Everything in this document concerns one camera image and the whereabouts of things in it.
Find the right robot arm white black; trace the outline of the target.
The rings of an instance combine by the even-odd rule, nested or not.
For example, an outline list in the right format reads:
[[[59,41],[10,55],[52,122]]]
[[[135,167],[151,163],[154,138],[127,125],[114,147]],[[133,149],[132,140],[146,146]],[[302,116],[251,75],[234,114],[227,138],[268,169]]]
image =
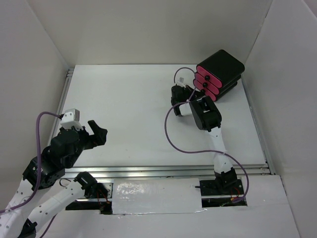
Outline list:
[[[224,154],[222,116],[215,103],[211,97],[188,85],[174,85],[171,88],[171,105],[176,116],[193,116],[197,128],[207,132],[214,146],[215,187],[219,193],[227,194],[236,183],[237,175],[230,159]]]

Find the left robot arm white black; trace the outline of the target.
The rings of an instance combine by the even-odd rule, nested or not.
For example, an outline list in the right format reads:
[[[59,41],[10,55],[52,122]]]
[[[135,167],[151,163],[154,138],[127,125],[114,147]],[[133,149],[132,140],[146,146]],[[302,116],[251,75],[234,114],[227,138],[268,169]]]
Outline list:
[[[92,135],[84,127],[61,127],[42,151],[41,161],[37,158],[31,160],[15,195],[0,213],[2,238],[34,238],[46,222],[76,199],[106,198],[107,189],[89,172],[80,172],[62,191],[39,203],[55,182],[65,175],[65,170],[74,166],[84,150],[105,145],[107,130],[94,120],[88,124]]]

